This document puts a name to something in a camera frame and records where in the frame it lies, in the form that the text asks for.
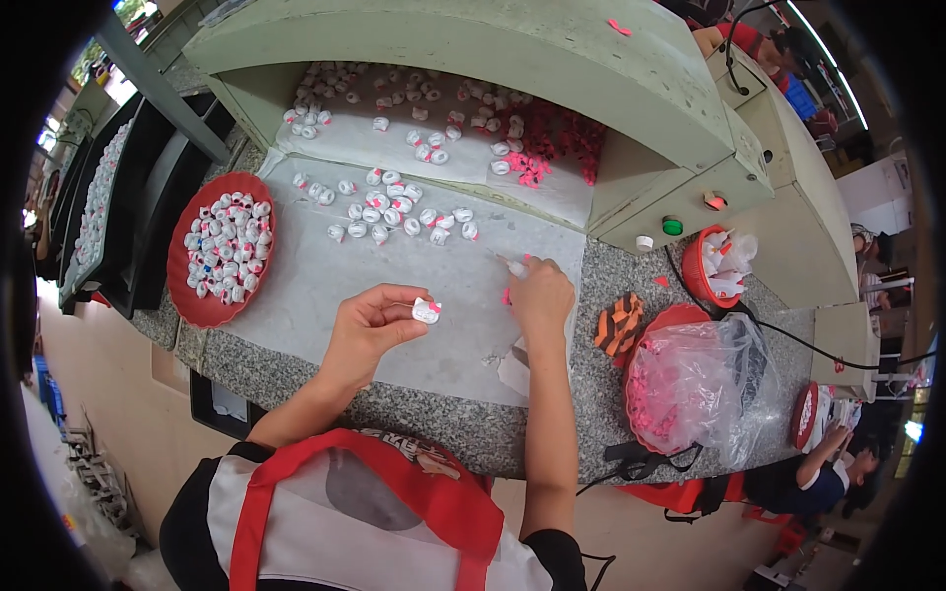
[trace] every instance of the floor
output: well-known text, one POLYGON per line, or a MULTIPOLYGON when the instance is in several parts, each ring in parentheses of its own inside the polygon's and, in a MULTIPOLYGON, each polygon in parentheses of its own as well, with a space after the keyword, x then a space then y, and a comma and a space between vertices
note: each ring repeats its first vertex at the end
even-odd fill
MULTIPOLYGON (((89 303, 67 317, 56 307, 54 287, 40 285, 39 293, 45 356, 68 421, 81 425, 84 410, 127 478, 145 536, 156 543, 161 519, 200 458, 224 453, 234 440, 191 420, 187 396, 152 377, 150 341, 117 312, 89 303)), ((517 480, 494 488, 513 530, 524 494, 517 480)), ((724 504, 689 526, 665 522, 660 508, 635 497, 595 487, 578 499, 576 537, 587 554, 618 556, 600 591, 728 591, 767 558, 779 531, 742 519, 742 507, 724 504)), ((601 564, 586 560, 588 584, 601 564)))

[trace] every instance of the orange and black fabric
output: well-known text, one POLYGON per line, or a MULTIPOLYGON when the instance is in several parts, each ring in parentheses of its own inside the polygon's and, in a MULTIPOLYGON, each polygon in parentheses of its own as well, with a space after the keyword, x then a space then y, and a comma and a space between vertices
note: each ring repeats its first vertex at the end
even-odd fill
POLYGON ((644 301, 638 298, 638 294, 628 291, 613 305, 602 310, 594 344, 612 357, 627 352, 634 344, 643 315, 644 301))

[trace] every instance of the red plate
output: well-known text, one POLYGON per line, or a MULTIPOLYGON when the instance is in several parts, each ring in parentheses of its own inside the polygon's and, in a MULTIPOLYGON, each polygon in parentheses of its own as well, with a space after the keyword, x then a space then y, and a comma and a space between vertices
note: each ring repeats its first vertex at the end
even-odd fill
POLYGON ((229 172, 223 176, 216 177, 210 183, 201 187, 187 207, 181 212, 177 225, 174 227, 174 235, 171 237, 171 246, 167 249, 167 290, 170 292, 171 302, 177 308, 178 314, 188 323, 198 328, 217 328, 221 324, 231 321, 234 316, 239 314, 240 310, 250 303, 250 300, 263 286, 263 280, 266 278, 267 271, 272 264, 272 251, 276 244, 276 212, 275 208, 270 211, 270 232, 272 232, 272 243, 270 244, 270 257, 266 260, 266 266, 263 272, 259 274, 259 287, 251 293, 246 292, 243 302, 233 302, 230 305, 223 305, 218 298, 207 294, 207 297, 201 299, 194 293, 194 288, 187 285, 187 276, 190 274, 187 270, 187 247, 184 245, 184 235, 190 232, 190 224, 195 217, 199 216, 202 207, 209 207, 211 203, 220 198, 224 193, 249 193, 253 195, 253 201, 266 201, 272 207, 272 197, 270 189, 259 180, 255 175, 249 172, 229 172))

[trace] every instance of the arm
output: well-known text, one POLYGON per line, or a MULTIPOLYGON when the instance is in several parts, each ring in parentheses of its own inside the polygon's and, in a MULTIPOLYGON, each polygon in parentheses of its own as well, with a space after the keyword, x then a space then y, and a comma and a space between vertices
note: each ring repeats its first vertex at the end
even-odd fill
POLYGON ((374 379, 382 355, 427 334, 427 325, 411 318, 414 298, 430 296, 422 287, 381 284, 343 301, 315 377, 265 414, 246 441, 275 449, 326 431, 374 379))
POLYGON ((552 260, 532 257, 523 280, 510 275, 509 296, 529 354, 526 503, 519 539, 540 530, 574 535, 578 436, 566 368, 565 321, 574 286, 552 260))
POLYGON ((698 28, 693 32, 693 38, 696 39, 696 45, 700 48, 703 58, 708 58, 726 40, 723 33, 715 26, 698 28))
POLYGON ((795 472, 795 480, 799 487, 811 482, 815 473, 821 469, 821 465, 828 461, 828 458, 837 450, 837 448, 848 437, 848 428, 839 425, 836 421, 828 426, 821 443, 815 446, 805 460, 795 472))

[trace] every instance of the white knob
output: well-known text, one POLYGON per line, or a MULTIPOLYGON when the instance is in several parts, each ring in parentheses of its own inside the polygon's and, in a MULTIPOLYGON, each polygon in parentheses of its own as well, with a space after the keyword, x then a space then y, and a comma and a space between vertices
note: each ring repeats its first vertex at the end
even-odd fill
POLYGON ((650 236, 640 235, 636 240, 638 250, 641 252, 650 252, 654 249, 654 239, 650 236))

